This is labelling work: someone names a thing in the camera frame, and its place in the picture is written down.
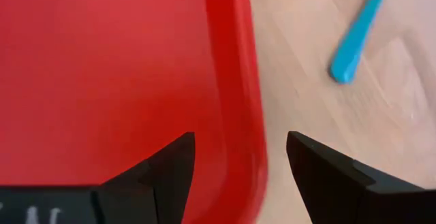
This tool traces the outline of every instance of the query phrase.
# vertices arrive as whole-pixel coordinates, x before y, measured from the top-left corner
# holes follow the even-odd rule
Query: wooden table
[[[310,223],[289,130],[436,188],[436,0],[385,0],[354,83],[340,86],[327,69],[363,2],[251,0],[269,155],[258,223]]]

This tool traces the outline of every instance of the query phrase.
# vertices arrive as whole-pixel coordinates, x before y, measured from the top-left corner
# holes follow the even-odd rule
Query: red plastic tray
[[[184,223],[259,210],[249,0],[0,0],[0,96],[0,185],[98,184],[194,131]]]

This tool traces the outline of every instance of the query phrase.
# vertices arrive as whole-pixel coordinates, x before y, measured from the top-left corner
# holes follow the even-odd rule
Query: blue spoon handle
[[[343,39],[330,67],[332,77],[341,84],[353,81],[367,35],[382,0],[368,0]]]

